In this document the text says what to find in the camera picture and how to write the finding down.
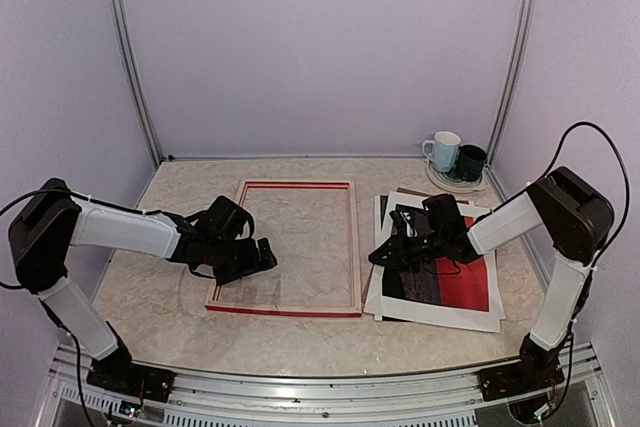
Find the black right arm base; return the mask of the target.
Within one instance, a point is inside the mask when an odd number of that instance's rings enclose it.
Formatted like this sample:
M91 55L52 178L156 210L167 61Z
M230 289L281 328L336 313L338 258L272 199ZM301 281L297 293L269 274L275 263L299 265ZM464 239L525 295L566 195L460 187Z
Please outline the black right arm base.
M560 384L565 377L560 366L562 345L545 350L526 336L515 363L481 369L478 373L485 402L518 396Z

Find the red wooden picture frame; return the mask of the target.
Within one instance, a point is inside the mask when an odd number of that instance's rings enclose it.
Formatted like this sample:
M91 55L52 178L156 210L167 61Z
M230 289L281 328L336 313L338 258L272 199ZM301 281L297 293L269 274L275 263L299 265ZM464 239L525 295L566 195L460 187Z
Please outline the red wooden picture frame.
M256 219L276 267L211 285L209 311L342 319L362 314L356 189L351 180L245 179L237 203Z

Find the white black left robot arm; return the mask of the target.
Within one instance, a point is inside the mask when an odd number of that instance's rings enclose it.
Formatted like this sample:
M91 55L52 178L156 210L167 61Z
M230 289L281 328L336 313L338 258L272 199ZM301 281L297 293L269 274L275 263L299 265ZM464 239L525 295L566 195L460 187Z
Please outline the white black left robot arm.
M66 261L73 248L96 247L144 254L188 268L199 276L210 268L219 285L274 268L277 259L265 238L256 238L253 216L225 196L188 216L166 210L139 210L71 190L59 178L9 202L17 208L8 241L15 290L38 298L50 317L90 357L101 362L102 377L121 392L140 381L116 331L70 278Z

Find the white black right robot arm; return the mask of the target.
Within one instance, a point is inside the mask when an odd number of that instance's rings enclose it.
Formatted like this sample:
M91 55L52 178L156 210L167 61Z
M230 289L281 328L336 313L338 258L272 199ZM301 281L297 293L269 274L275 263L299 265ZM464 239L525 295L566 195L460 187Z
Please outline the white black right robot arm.
M549 376L550 361L570 334L593 263L607 248L615 213L601 192L560 166L473 223L448 193L421 199L411 215L394 207L387 218L391 231L368 259L400 272L437 260L466 266L521 237L544 234L553 265L538 317L520 347L522 360L511 370L512 383L531 391Z

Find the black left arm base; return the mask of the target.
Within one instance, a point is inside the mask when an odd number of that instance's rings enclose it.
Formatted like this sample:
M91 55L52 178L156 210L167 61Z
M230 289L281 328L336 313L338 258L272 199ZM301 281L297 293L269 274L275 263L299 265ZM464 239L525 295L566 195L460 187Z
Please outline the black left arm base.
M167 369L109 356L103 360L92 360L87 383L141 401L167 403L175 376L173 371Z

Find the red sunset photo white border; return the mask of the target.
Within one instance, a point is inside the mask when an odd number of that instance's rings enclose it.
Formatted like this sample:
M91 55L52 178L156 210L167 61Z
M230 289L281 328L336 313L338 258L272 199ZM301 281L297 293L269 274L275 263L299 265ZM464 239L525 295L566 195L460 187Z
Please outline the red sunset photo white border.
M394 205L389 194L386 213L389 215L389 212L396 208L423 210L423 200L418 201L420 204L415 207L407 207L400 203ZM383 221L384 239L386 232L390 231L390 235L392 233L390 215L387 217L383 214ZM452 263L448 259L438 259L431 264L423 263L419 272L399 272L383 268L382 294L384 296L436 306L485 312L489 310L488 275L483 257L467 265Z

